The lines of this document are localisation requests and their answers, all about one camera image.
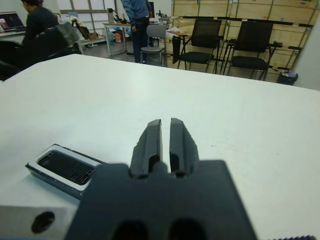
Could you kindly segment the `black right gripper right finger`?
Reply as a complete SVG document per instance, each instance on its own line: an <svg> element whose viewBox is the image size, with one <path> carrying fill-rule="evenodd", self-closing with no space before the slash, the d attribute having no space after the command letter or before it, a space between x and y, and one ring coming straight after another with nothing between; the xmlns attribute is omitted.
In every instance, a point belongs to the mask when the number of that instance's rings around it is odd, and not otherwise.
<svg viewBox="0 0 320 240"><path fill-rule="evenodd" d="M178 178L190 175L200 161L198 147L184 122L171 118L169 140L170 170Z"/></svg>

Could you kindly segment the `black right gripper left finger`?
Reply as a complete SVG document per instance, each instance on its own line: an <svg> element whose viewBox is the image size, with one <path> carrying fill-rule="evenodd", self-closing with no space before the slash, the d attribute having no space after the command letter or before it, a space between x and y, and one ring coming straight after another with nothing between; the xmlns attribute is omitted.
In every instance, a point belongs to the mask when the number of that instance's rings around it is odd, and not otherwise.
<svg viewBox="0 0 320 240"><path fill-rule="evenodd" d="M134 178L145 178L153 172L156 163L162 161L162 122L149 122L133 148L130 174Z"/></svg>

